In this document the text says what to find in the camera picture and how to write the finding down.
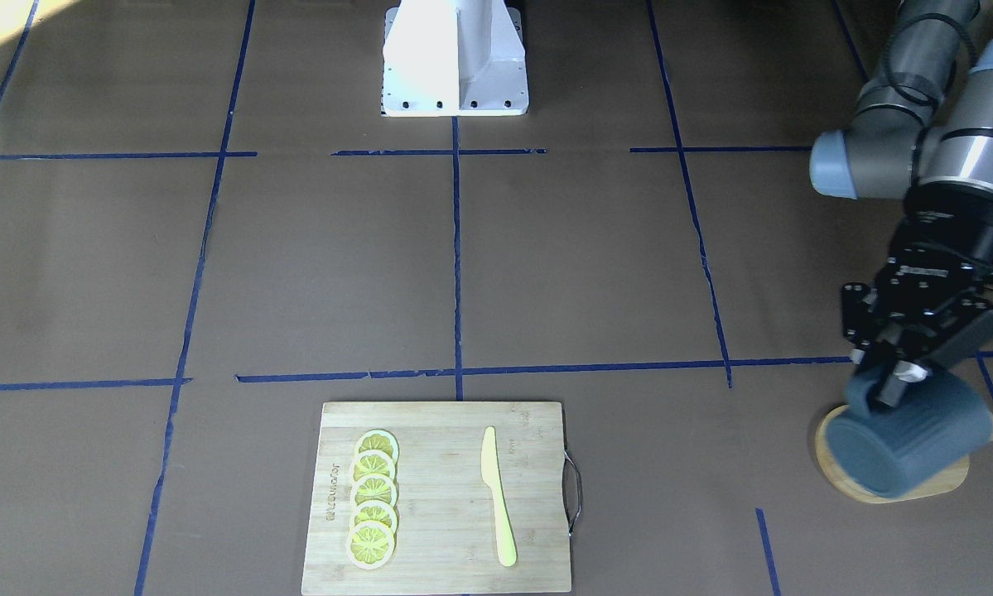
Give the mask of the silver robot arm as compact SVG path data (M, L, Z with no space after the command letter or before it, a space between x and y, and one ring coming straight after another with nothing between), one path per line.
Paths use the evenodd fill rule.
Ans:
M901 1L848 128L809 162L817 192L894 199L904 213L870 283L841 290L850 403L895 408L993 339L993 39L981 1Z

